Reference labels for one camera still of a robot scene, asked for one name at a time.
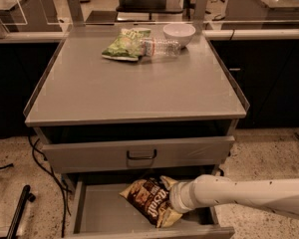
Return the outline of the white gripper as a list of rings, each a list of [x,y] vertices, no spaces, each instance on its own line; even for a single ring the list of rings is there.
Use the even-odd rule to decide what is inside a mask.
[[[191,196],[191,183],[178,182],[174,184],[169,192],[172,208],[178,213],[187,213],[194,209]]]

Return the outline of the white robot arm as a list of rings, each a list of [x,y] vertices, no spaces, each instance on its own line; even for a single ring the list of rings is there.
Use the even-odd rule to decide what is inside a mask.
[[[299,178],[233,181],[223,176],[201,175],[190,182],[176,183],[169,199],[178,213],[238,204],[299,219]]]

